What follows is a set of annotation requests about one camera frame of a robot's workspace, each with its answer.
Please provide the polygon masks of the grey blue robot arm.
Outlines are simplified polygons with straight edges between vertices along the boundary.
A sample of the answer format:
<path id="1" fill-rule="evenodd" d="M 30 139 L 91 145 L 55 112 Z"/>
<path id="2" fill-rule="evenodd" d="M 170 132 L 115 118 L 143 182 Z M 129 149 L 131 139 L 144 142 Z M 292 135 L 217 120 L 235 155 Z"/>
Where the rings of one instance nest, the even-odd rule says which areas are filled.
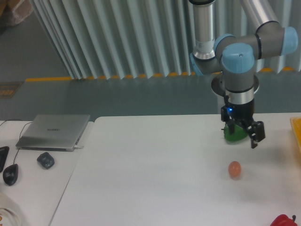
<path id="1" fill-rule="evenodd" d="M 299 39 L 295 28 L 282 27 L 266 0 L 240 2 L 255 32 L 236 37 L 214 36 L 214 1 L 194 0 L 195 47 L 191 54 L 196 73 L 222 72 L 212 81 L 212 90 L 224 100 L 221 120 L 229 135 L 242 129 L 255 148 L 265 138 L 264 123 L 253 119 L 257 60 L 291 54 Z"/>

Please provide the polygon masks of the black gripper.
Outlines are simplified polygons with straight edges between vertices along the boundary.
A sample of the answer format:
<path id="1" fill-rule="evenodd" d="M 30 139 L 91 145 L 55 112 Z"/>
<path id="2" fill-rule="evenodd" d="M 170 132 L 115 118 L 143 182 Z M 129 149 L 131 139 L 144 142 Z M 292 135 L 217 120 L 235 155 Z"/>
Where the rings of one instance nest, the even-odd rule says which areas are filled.
<path id="1" fill-rule="evenodd" d="M 235 125 L 240 126 L 251 140 L 251 148 L 257 147 L 258 143 L 265 138 L 264 123 L 254 121 L 254 100 L 247 104 L 235 105 L 230 102 L 229 96 L 224 96 L 225 105 L 221 108 L 221 121 L 228 125 L 229 134 L 235 132 Z"/>

